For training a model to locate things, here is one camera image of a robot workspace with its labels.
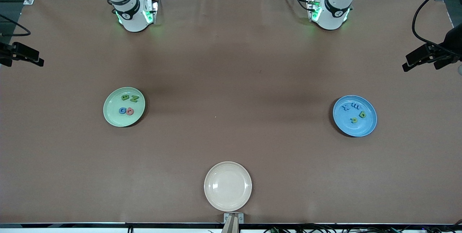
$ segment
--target table surface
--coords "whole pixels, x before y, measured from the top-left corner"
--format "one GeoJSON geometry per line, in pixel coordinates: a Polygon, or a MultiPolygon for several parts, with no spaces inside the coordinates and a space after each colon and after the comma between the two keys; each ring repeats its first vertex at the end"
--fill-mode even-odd
{"type": "MultiPolygon", "coordinates": [[[[453,223],[462,212],[457,66],[404,73],[422,45],[423,0],[355,0],[336,31],[294,0],[162,0],[129,33],[106,0],[35,0],[16,39],[43,68],[1,68],[0,222],[214,222],[208,170],[242,164],[248,223],[453,223]],[[102,109],[115,89],[147,98],[136,125],[102,109]],[[331,118],[341,96],[378,113],[364,138],[331,118]]],[[[444,3],[423,37],[451,29],[444,3]]]]}

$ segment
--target white plate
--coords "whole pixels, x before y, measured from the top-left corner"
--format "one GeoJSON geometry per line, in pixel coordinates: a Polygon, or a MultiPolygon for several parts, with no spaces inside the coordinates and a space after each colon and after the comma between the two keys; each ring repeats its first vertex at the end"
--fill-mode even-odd
{"type": "Polygon", "coordinates": [[[235,162],[216,164],[204,182],[205,197],[218,210],[231,212],[242,208],[252,193],[247,170],[235,162]]]}

